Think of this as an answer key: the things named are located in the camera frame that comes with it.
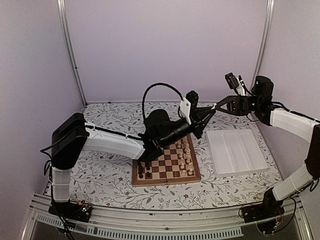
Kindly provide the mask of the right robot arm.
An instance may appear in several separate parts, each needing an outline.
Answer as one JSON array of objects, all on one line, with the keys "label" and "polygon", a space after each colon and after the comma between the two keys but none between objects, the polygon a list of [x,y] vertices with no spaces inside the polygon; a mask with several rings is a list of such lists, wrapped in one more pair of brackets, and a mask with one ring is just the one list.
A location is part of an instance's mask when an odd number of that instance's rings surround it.
[{"label": "right robot arm", "polygon": [[266,190],[262,202],[245,204],[239,210],[245,223],[255,222],[260,233],[273,235],[290,224],[288,221],[281,225],[285,216],[284,201],[294,200],[305,190],[313,192],[320,183],[320,121],[273,100],[274,83],[265,76],[256,76],[252,89],[233,73],[226,74],[225,80],[235,94],[219,101],[218,111],[233,116],[254,114],[259,123],[280,130],[280,136],[275,138],[279,146],[270,140],[267,143],[272,150],[279,150],[285,160],[302,150],[299,168]]}]

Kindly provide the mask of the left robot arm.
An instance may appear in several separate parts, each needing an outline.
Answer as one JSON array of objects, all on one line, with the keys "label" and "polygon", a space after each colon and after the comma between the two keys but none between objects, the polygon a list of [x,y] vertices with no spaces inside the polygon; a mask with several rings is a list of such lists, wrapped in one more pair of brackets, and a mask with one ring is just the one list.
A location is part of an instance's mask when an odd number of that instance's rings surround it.
[{"label": "left robot arm", "polygon": [[145,132],[138,136],[99,127],[87,122],[82,113],[74,113],[52,133],[51,145],[40,150],[49,158],[44,165],[51,183],[49,213],[62,221],[89,221],[91,205],[84,201],[72,203],[69,196],[71,170],[82,151],[120,155],[141,164],[162,156],[166,148],[189,134],[200,139],[217,107],[199,107],[198,99],[193,90],[181,95],[176,121],[170,120],[164,109],[143,113]]}]

